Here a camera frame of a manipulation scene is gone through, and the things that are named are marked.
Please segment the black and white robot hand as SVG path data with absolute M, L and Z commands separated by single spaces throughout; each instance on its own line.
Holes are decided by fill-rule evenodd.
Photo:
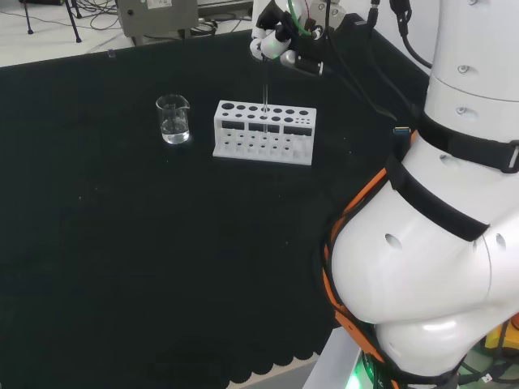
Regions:
M 300 35 L 306 17 L 305 1 L 254 1 L 251 55 L 260 61 L 279 58 Z

